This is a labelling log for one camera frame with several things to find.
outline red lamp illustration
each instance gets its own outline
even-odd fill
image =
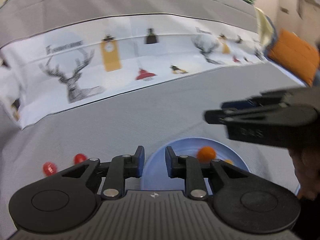
[[[233,59],[233,62],[241,63],[241,61],[239,59],[237,59],[235,55],[232,57],[232,59]]]
[[[139,76],[136,77],[136,80],[145,80],[149,81],[152,79],[152,77],[156,76],[154,73],[150,73],[143,68],[139,68]]]

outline logo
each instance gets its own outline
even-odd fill
[[[197,33],[204,33],[204,34],[210,34],[210,35],[212,35],[211,32],[205,32],[205,31],[203,31],[203,30],[200,30],[200,28],[198,28],[198,27],[196,27],[196,30],[197,30]]]
[[[252,129],[245,129],[245,128],[240,128],[240,133],[244,136],[253,136],[253,137],[259,137],[263,138],[263,132],[259,129],[252,130]]]
[[[160,195],[158,193],[154,192],[154,193],[150,194],[150,196],[153,198],[156,198],[156,197],[159,197]]]
[[[59,51],[63,51],[63,50],[66,50],[66,49],[72,49],[74,47],[79,47],[79,46],[82,46],[83,45],[83,41],[77,41],[77,42],[73,42],[73,43],[70,43],[70,44],[66,44],[66,45],[63,45],[63,46],[59,46],[59,47],[56,47],[56,48],[51,48],[51,45],[45,47],[45,50],[47,52],[47,55],[49,54],[52,54],[52,53],[56,53],[56,52],[59,52]]]

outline black lamp illustration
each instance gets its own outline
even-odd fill
[[[153,28],[148,29],[148,36],[146,37],[146,44],[158,43],[157,36],[154,33]]]

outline person's hand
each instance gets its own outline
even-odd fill
[[[301,185],[302,195],[314,200],[320,193],[320,148],[289,149],[289,154]]]

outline bird illustration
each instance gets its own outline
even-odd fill
[[[241,61],[239,59],[237,59],[236,56],[233,56],[233,62],[241,63]]]
[[[171,65],[170,67],[172,69],[173,74],[186,74],[188,71],[185,71],[184,69],[178,68],[177,66]]]
[[[238,40],[236,40],[236,41],[235,41],[235,43],[237,43],[237,44],[241,44],[241,43],[242,43],[242,41],[243,41],[243,40],[242,40],[242,39],[241,39],[241,37],[238,35]]]
[[[2,63],[1,63],[1,60],[0,60],[0,66],[9,68],[8,64],[4,60],[2,60]]]
[[[13,104],[11,105],[13,117],[16,119],[16,121],[18,121],[20,119],[20,115],[19,115],[19,112],[18,112],[19,107],[20,107],[20,98],[16,99],[13,102]]]
[[[218,40],[220,40],[220,42],[222,44],[222,53],[223,54],[230,54],[231,53],[230,48],[226,44],[226,41],[228,40],[227,37],[224,34],[220,34]]]

